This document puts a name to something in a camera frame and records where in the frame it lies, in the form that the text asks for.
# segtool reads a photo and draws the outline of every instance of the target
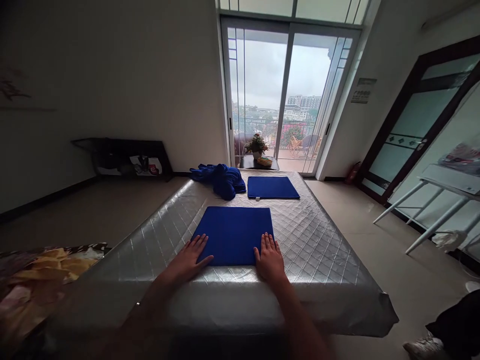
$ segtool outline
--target window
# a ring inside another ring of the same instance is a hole
[[[369,0],[220,0],[220,9],[361,25]]]

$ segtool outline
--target tiled floor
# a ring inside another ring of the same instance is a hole
[[[185,181],[97,183],[0,225],[0,251],[102,241],[114,246]],[[424,325],[466,294],[464,283],[471,279],[456,260],[429,241],[405,255],[419,234],[391,214],[373,225],[384,208],[357,188],[332,182],[307,184],[374,279],[389,293],[400,318],[385,338],[334,336],[337,358],[408,359],[402,343],[424,335]]]
[[[274,151],[268,150],[265,153],[266,156],[273,157]],[[296,171],[299,173],[311,173],[315,167],[315,161],[317,160],[317,155],[312,156],[310,152],[308,154],[308,159],[305,157],[305,153],[300,151],[296,154],[298,157],[293,158],[292,154],[287,149],[280,149],[278,151],[278,167],[282,171]]]
[[[103,180],[0,225],[0,252],[100,242],[113,247],[187,180]]]
[[[353,186],[307,181],[380,287],[400,319],[384,338],[334,336],[338,359],[408,359],[402,344],[425,335],[425,325],[466,294],[473,280],[452,257],[426,241],[410,256],[419,233],[392,214],[373,225],[385,209]]]

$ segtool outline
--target hand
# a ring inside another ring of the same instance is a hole
[[[284,259],[279,243],[274,242],[272,235],[267,232],[261,235],[261,255],[256,247],[253,248],[253,252],[255,253],[256,270],[271,288],[281,285],[285,281],[289,282],[285,275]]]
[[[166,269],[156,278],[155,282],[176,287],[197,275],[202,268],[214,259],[214,256],[210,255],[197,263],[197,259],[208,239],[209,237],[203,234],[202,236],[197,235],[191,242],[187,241]]]

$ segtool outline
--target folded blue towel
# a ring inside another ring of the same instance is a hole
[[[300,195],[286,176],[250,176],[248,197],[261,199],[299,199]]]
[[[240,170],[225,164],[198,165],[198,169],[191,168],[192,180],[213,185],[213,192],[224,200],[232,200],[236,194],[247,191],[245,181]]]
[[[255,265],[265,232],[274,234],[269,207],[209,206],[191,237],[208,235],[197,263],[213,255],[210,266]]]

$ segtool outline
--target fire extinguisher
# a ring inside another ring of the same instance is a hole
[[[348,172],[348,176],[345,179],[345,184],[351,184],[354,181],[357,173],[359,172],[360,163],[361,162],[359,161],[351,167],[350,171]]]

